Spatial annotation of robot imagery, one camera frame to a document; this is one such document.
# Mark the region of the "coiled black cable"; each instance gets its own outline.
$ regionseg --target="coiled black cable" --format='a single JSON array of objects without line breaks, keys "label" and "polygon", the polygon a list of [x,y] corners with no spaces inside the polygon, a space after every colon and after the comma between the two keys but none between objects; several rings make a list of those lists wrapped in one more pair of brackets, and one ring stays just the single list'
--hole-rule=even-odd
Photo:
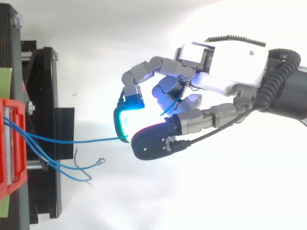
[{"label": "coiled black cable", "polygon": [[300,55],[289,49],[273,49],[269,51],[269,58],[280,59],[286,56],[286,61],[270,76],[260,87],[258,96],[255,101],[257,110],[264,112],[276,98],[277,93],[287,80],[287,78],[297,70],[301,57]]}]

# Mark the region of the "metal rod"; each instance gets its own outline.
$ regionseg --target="metal rod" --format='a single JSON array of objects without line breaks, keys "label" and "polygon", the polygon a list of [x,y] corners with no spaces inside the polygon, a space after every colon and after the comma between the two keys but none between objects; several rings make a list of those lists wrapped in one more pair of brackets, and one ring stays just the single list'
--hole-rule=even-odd
[{"label": "metal rod", "polygon": [[42,165],[39,160],[29,160],[27,161],[27,170],[37,170],[42,169]]},{"label": "metal rod", "polygon": [[31,59],[32,52],[22,52],[21,53],[21,61],[22,62],[29,62]]}]

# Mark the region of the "cable connector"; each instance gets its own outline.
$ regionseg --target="cable connector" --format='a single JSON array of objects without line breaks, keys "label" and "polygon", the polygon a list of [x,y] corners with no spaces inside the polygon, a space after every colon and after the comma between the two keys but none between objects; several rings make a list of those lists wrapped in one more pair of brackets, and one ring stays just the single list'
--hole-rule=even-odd
[{"label": "cable connector", "polygon": [[189,140],[178,140],[170,143],[170,147],[173,153],[185,150],[190,146],[191,142]]}]

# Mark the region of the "red clamp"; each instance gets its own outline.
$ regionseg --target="red clamp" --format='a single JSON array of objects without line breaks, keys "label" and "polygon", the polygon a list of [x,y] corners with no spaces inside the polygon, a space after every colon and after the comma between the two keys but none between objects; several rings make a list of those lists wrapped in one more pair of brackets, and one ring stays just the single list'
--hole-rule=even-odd
[{"label": "red clamp", "polygon": [[25,131],[25,105],[20,101],[0,99],[0,200],[27,180],[25,140],[4,125],[4,117]]}]

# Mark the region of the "black cable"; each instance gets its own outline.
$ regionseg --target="black cable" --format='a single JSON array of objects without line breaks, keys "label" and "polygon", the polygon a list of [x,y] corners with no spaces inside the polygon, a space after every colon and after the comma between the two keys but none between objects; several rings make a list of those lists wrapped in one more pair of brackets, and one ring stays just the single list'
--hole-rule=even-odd
[{"label": "black cable", "polygon": [[265,79],[264,84],[258,91],[255,107],[261,112],[270,107],[283,84],[297,70],[301,62],[300,55],[295,51],[289,49],[272,49],[269,51],[269,58],[280,59],[283,56],[287,57],[285,62]]},{"label": "black cable", "polygon": [[199,137],[199,138],[196,138],[196,139],[194,139],[194,140],[191,140],[191,141],[190,141],[190,144],[194,144],[194,143],[196,143],[196,142],[199,142],[199,141],[201,141],[201,140],[204,140],[204,139],[206,139],[206,138],[209,138],[209,137],[213,136],[214,134],[217,134],[217,133],[223,131],[224,129],[226,129],[226,128],[232,126],[235,122],[239,121],[240,119],[242,119],[243,117],[247,116],[248,114],[254,112],[255,110],[256,110],[256,108],[252,108],[252,109],[249,109],[249,110],[245,111],[244,113],[242,113],[242,114],[240,114],[239,116],[237,116],[235,119],[233,119],[233,120],[231,120],[230,122],[228,122],[227,124],[225,124],[225,125],[223,125],[223,126],[217,128],[216,130],[214,130],[214,131],[212,131],[212,132],[210,132],[210,133],[207,133],[207,134],[205,134],[205,135],[203,135],[203,136],[201,136],[201,137]]},{"label": "black cable", "polygon": [[124,104],[124,90],[122,90],[121,93],[120,93],[117,106],[121,106],[123,104]]}]

